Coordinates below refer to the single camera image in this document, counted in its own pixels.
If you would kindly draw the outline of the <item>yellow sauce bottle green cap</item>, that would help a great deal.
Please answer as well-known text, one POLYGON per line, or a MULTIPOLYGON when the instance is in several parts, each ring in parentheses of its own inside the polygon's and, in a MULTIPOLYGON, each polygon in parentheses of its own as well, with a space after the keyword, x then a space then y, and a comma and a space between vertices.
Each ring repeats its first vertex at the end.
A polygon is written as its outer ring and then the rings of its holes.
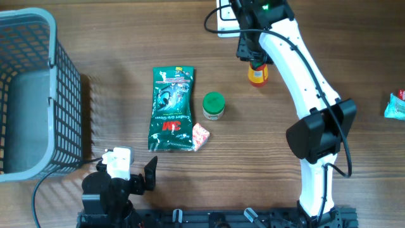
POLYGON ((268 66, 267 64, 253 65, 249 64, 248 80, 254 87, 263 87, 268 82, 268 66))

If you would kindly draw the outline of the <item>green 3M gloves pack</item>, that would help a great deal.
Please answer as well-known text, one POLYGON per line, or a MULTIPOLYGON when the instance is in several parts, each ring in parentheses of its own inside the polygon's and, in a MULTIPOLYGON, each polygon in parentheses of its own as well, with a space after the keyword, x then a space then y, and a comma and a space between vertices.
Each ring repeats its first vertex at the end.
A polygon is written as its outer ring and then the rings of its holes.
POLYGON ((148 150, 193 150, 190 97, 194 67, 153 68, 153 103, 148 150))

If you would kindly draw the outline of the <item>small red white carton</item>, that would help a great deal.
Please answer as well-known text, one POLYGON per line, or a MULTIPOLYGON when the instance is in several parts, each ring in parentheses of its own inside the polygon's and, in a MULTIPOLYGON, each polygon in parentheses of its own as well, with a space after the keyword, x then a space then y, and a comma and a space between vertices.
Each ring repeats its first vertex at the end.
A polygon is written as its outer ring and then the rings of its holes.
POLYGON ((201 124, 196 123, 192 128, 193 150, 198 151, 209 139, 210 132, 201 124))

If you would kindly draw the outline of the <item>green lid jar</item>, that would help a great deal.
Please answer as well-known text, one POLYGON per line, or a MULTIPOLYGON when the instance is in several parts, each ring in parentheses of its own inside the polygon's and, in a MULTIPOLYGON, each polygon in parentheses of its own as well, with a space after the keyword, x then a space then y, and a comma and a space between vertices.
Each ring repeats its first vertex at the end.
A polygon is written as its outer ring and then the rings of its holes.
POLYGON ((202 103, 203 114, 209 120, 218 120, 225 110, 225 98, 219 92, 209 92, 202 103))

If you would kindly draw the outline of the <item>red white toothpaste box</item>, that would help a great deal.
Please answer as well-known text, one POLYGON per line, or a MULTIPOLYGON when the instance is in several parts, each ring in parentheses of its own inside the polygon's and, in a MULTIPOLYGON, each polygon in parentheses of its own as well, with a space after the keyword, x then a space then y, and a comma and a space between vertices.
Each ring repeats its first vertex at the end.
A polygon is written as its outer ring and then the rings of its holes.
POLYGON ((399 90, 399 91, 398 91, 398 94, 397 94, 397 97, 398 97, 399 99, 405 101, 405 90, 402 90, 402 89, 399 90))

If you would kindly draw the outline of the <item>teal white tissue pack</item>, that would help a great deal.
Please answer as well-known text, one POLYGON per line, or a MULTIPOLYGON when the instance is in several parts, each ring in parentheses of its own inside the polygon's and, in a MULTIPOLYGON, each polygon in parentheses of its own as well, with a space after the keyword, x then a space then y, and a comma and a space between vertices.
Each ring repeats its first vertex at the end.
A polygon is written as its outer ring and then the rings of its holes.
POLYGON ((404 101, 391 93, 389 103, 384 111, 384 117, 405 120, 404 101))

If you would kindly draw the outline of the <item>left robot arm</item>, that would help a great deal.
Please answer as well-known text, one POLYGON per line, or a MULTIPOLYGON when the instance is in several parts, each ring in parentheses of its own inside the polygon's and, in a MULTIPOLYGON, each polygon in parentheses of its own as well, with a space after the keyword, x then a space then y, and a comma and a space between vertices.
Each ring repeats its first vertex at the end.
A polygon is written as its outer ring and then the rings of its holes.
POLYGON ((130 174, 128 180, 112 178, 107 165, 98 162, 97 171, 82 182, 84 209, 78 214, 77 227, 134 227, 144 228, 143 218, 129 200, 131 194, 143 195, 156 186, 155 156, 144 167, 144 174, 130 174))

